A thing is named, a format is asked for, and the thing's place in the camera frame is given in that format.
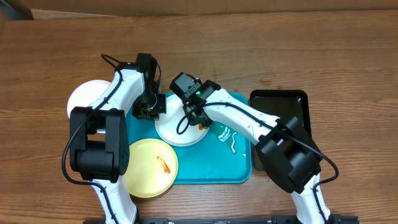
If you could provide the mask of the white plate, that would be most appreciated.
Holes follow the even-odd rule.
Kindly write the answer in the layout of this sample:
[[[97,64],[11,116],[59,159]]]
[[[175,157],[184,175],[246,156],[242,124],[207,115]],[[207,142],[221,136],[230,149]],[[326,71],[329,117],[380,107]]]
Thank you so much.
[[[111,83],[106,80],[91,80],[81,84],[70,95],[67,103],[67,115],[70,117],[72,109],[76,106],[87,107],[96,101]]]
[[[165,142],[173,146],[190,146],[197,143],[208,132],[208,129],[200,128],[199,125],[188,126],[183,134],[177,134],[177,125],[185,115],[181,99],[176,95],[170,95],[166,99],[166,114],[160,114],[155,121],[158,135]]]

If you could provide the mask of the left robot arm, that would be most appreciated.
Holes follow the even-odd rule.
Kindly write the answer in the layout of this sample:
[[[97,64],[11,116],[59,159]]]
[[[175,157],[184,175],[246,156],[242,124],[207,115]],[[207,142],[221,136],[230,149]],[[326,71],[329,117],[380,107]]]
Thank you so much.
[[[121,62],[115,78],[91,105],[72,109],[70,138],[62,155],[64,177],[96,191],[106,218],[103,223],[137,223],[123,175],[129,164],[126,116],[156,120],[166,112],[159,93],[161,70],[157,61]]]

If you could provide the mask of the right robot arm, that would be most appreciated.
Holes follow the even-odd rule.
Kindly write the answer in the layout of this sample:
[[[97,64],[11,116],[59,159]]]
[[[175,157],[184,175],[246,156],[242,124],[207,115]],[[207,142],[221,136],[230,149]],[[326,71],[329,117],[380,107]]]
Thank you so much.
[[[184,118],[190,125],[208,127],[223,123],[255,145],[267,175],[292,196],[300,223],[333,223],[320,186],[338,177],[320,178],[320,163],[336,165],[320,152],[297,118],[283,119],[260,112],[235,100],[219,84],[189,78],[171,85],[183,102]]]

